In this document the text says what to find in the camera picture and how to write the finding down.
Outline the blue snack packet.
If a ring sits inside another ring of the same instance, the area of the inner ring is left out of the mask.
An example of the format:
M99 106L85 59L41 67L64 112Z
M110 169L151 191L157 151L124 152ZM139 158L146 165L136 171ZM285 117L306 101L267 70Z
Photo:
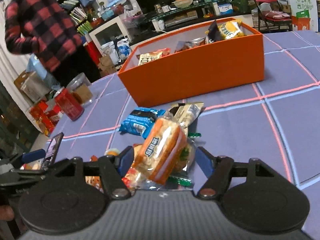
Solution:
M137 107L121 123L119 132L140 135L146 139L156 120L165 112L163 109Z

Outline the orange sandwich bread packet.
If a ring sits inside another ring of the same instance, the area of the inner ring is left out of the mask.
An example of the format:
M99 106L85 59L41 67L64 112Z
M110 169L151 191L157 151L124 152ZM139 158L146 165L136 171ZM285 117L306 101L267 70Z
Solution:
M161 116L138 151L132 167L148 180L164 184L186 145L187 137L178 121L171 114Z

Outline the yellow snack bag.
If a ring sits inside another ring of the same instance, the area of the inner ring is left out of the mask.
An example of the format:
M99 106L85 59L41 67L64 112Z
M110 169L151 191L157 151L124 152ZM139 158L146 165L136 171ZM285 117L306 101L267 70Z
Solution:
M241 25L241 20L231 20L221 25L217 25L217 22L214 21L206 31L205 43L208 44L243 37L245 33L241 30Z

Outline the orange jelly cup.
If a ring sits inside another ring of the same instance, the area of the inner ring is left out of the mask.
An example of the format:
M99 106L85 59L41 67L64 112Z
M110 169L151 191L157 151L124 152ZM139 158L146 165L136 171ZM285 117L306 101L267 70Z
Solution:
M113 155L113 156L118 156L120 154L120 150L117 148L110 148L105 151L104 155Z

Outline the green snack packet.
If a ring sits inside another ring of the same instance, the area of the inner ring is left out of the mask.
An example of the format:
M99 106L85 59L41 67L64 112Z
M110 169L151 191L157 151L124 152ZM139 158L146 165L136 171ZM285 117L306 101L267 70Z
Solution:
M178 162L167 179L167 184L172 188L178 188L179 186L186 188L193 187L190 173L195 161L196 142L194 140L200 137L202 137L201 133L188 133L187 144L183 148Z

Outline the yellow grey snack packet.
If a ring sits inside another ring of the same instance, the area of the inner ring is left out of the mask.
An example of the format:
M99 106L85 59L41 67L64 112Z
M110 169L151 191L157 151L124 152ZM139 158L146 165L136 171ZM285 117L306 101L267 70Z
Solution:
M200 37L190 41L178 41L175 52L188 50L206 44L206 38Z

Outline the black smartphone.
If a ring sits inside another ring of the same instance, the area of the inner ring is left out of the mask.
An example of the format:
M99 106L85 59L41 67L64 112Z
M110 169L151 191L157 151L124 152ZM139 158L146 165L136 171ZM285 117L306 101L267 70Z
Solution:
M55 159L63 137L64 134L61 132L52 138L47 148L46 155L41 163L41 169L46 169L55 163Z

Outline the purple plaid tablecloth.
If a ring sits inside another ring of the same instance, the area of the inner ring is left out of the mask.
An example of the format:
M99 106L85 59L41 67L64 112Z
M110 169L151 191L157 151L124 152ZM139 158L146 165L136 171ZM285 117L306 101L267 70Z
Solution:
M264 51L263 81L191 98L205 106L192 125L201 134L196 143L239 162L259 158L295 184L310 201L303 229L319 239L319 34L266 34ZM58 122L54 133L64 137L57 160L88 161L143 142L118 131L136 107L120 79L105 77L93 90L98 100L79 120L64 116Z

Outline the red soda can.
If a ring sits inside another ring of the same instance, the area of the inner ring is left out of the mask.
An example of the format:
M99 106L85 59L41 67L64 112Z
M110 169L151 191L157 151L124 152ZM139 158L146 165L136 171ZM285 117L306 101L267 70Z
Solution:
M65 87L55 93L54 100L72 121L79 119L84 112L84 108Z

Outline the clear plastic jar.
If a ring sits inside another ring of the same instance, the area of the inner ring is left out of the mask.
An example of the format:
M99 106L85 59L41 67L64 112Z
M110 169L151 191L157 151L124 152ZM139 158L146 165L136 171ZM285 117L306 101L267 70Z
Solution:
M90 90L91 83L84 73L77 75L68 85L67 90L82 106L93 102L93 93Z

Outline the orange storage box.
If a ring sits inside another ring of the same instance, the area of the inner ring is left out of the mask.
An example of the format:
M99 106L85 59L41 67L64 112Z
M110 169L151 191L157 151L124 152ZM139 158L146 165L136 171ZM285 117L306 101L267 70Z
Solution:
M242 24L243 37L175 52L178 41L204 37L211 22L181 28L134 48L118 77L138 106L152 107L264 79L264 43L259 31ZM170 48L169 55L138 65L138 55Z

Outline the white framed small cabinet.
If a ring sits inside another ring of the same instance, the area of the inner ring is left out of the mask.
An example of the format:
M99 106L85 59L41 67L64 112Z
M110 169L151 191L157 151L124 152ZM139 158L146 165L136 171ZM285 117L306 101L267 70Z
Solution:
M106 20L88 34L101 54L103 54L102 47L110 41L114 44L123 38L131 41L131 36L119 16Z

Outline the person in plaid shirt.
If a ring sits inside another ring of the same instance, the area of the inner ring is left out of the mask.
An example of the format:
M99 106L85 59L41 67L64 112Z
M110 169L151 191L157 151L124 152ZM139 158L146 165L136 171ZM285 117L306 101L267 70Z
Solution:
M57 0L11 0L5 9L5 43L12 54L36 55L64 87L81 73L90 82L101 77Z

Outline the red folding chair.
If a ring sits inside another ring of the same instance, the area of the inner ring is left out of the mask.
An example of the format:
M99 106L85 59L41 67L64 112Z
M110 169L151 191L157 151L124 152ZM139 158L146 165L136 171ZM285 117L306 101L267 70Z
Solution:
M278 0L254 0L258 10L258 30L261 30L261 21L270 33L270 26L281 28L286 26L288 31L292 31L291 15L284 12Z

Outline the black bookshelf with books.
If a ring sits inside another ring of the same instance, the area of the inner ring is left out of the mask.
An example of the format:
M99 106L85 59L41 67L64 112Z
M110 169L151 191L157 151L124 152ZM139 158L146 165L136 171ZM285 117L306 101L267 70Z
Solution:
M57 0L57 2L71 17L77 32L81 36L85 36L93 29L91 21L93 7L97 0Z

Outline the fruit bowl with oranges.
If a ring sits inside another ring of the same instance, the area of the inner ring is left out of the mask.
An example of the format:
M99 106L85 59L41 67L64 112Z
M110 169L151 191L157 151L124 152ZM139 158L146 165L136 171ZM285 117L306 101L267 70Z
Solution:
M174 0L172 3L177 8L186 8L192 5L193 0Z

